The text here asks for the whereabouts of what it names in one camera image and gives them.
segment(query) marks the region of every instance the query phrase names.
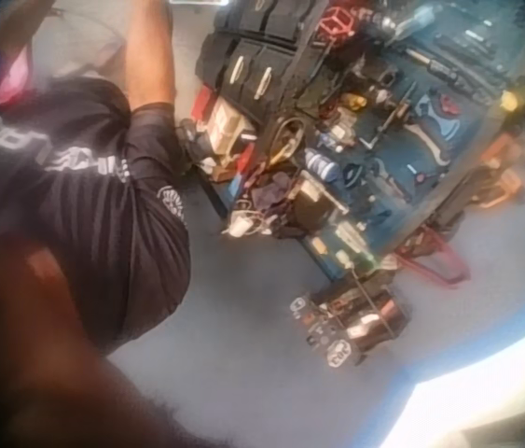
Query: person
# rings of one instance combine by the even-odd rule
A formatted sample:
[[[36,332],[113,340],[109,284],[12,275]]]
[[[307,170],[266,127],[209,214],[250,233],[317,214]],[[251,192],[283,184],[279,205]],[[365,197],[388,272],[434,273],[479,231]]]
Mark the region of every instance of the person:
[[[90,342],[57,260],[0,233],[0,447],[228,448],[195,438]]]
[[[0,77],[53,3],[0,13]],[[48,248],[103,353],[172,314],[189,283],[171,34],[165,2],[132,0],[127,97],[75,77],[0,107],[0,232]]]

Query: bottle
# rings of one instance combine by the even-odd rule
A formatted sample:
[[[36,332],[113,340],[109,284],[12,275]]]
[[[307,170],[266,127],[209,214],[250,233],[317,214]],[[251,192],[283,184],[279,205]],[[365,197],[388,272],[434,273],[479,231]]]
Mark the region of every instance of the bottle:
[[[324,182],[331,183],[338,179],[338,165],[320,154],[315,149],[306,148],[306,167],[311,173],[318,175]]]

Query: black t-shirt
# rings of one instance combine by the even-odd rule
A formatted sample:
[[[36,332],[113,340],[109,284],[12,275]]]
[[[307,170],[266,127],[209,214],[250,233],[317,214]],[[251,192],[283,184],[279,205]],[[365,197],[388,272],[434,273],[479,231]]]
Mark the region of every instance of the black t-shirt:
[[[131,112],[108,81],[74,79],[0,111],[0,231],[47,245],[103,350],[170,315],[189,282],[173,107]]]

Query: drawer handle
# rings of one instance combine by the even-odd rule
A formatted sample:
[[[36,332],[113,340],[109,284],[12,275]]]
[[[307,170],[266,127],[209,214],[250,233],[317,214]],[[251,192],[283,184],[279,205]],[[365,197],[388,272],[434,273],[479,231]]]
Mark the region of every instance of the drawer handle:
[[[231,79],[229,80],[229,84],[235,84],[235,81],[239,79],[239,77],[242,75],[243,71],[243,56],[240,56],[237,62],[235,63],[235,68],[233,69],[233,73],[231,74]]]
[[[266,91],[269,89],[270,81],[272,80],[272,68],[268,67],[266,69],[266,72],[264,72],[264,76],[262,77],[262,80],[260,81],[260,85],[258,86],[258,90],[256,91],[256,96],[254,97],[255,100],[259,100],[264,96]]]

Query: concrete floor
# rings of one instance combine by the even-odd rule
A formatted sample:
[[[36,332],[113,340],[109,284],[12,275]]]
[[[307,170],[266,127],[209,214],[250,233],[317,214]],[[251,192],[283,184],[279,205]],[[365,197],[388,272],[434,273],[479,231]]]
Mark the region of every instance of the concrete floor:
[[[62,0],[57,6],[98,17],[124,34],[128,4]],[[214,12],[175,7],[173,15],[182,118],[198,91],[194,67]],[[65,37],[70,29],[73,37]],[[35,45],[44,73],[64,60],[89,58],[111,35],[91,30],[79,19],[73,25],[49,19]],[[55,43],[61,51],[52,51]],[[525,204],[472,213],[452,244],[473,280],[448,291],[400,273],[396,286],[412,309],[408,328],[359,368],[334,371],[306,345],[289,313],[293,298],[326,284],[299,244],[230,241],[220,236],[222,224],[203,192],[191,186],[184,195],[193,258],[185,302],[111,359],[201,435],[251,448],[352,446],[402,366],[478,335],[525,303]]]

